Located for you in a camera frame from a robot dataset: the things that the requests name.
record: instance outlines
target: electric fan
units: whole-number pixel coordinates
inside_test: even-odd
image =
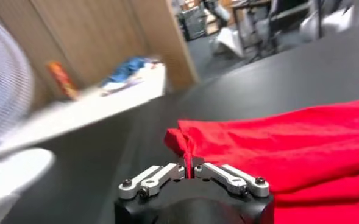
[[[29,62],[12,36],[0,26],[0,143],[29,111],[33,76]],[[44,149],[20,150],[0,159],[0,221],[19,194],[54,162]]]

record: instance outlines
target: wooden wall panel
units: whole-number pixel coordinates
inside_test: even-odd
[[[47,95],[51,100],[62,98],[63,93],[48,73],[46,63],[57,60],[63,63],[68,71],[70,68],[30,1],[0,0],[0,19],[24,49],[36,70],[35,75],[40,76],[43,85],[48,85],[48,88],[42,89],[45,93],[41,94]]]
[[[162,56],[174,89],[184,89],[198,81],[193,62],[171,9],[170,0],[131,0],[148,46]]]
[[[100,82],[126,58],[147,52],[123,0],[32,2],[84,83]]]
[[[52,94],[49,94],[51,90],[48,85],[45,84],[45,80],[37,75],[38,72],[35,69],[33,69],[33,72],[35,74],[34,95],[32,104],[30,105],[30,111],[39,110],[54,100]]]

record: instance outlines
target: red fabric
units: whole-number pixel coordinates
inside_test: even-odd
[[[253,121],[179,121],[165,143],[265,177],[276,224],[359,223],[359,101]]]

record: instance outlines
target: bolt head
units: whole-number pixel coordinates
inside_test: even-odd
[[[148,196],[149,196],[149,190],[148,190],[148,188],[142,187],[142,188],[140,189],[140,191],[139,191],[139,194],[140,194],[140,197],[141,197],[141,198],[148,198]]]
[[[249,194],[249,193],[248,193],[247,187],[243,187],[243,188],[241,189],[241,195],[244,196],[244,197],[247,197],[248,194]]]
[[[263,185],[266,183],[266,180],[263,177],[256,177],[255,184]]]
[[[123,187],[130,187],[132,185],[132,180],[126,179],[123,181]]]

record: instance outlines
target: desk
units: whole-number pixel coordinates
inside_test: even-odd
[[[177,159],[162,139],[178,119],[252,119],[356,99],[359,28],[37,144],[52,150],[57,161],[3,224],[113,223],[119,181]]]

